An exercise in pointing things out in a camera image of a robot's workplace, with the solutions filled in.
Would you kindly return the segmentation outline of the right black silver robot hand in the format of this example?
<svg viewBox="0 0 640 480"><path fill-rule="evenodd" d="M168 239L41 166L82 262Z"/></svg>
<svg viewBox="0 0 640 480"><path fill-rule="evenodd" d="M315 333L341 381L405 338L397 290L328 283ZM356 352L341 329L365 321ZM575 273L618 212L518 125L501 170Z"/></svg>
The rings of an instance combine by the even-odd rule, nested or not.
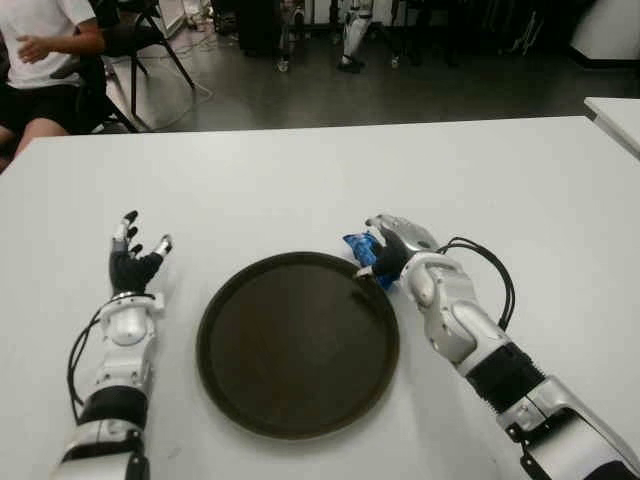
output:
<svg viewBox="0 0 640 480"><path fill-rule="evenodd" d="M376 260L355 273L356 279L371 277L393 283L414 255L423 251L435 252L440 247L426 228L404 217L378 214L367 218L365 225L376 230L384 244Z"/></svg>

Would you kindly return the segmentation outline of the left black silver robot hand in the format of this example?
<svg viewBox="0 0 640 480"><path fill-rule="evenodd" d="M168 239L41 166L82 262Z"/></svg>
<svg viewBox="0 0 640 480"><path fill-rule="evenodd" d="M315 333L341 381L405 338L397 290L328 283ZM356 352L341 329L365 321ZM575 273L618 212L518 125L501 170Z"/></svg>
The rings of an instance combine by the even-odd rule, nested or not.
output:
<svg viewBox="0 0 640 480"><path fill-rule="evenodd" d="M137 210L125 214L111 238L108 272L114 296L144 294L147 285L173 249L173 240L168 234L162 236L157 245L148 251L144 251L141 243L133 244L138 232L135 225L138 215Z"/></svg>

